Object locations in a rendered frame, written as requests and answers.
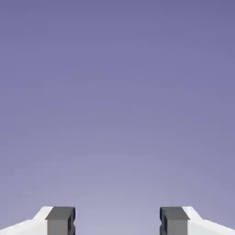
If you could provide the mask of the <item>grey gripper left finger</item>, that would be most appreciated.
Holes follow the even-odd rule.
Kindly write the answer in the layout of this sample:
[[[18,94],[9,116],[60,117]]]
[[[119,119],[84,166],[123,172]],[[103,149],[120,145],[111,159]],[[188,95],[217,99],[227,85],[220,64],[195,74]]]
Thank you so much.
[[[0,235],[76,235],[76,209],[43,206],[32,218],[0,229]]]

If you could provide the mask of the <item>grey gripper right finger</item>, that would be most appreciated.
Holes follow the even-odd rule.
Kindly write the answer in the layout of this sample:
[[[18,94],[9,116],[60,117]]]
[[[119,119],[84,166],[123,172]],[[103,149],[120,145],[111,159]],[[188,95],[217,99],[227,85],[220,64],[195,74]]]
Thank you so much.
[[[235,235],[235,229],[203,219],[192,206],[160,207],[159,216],[159,235]]]

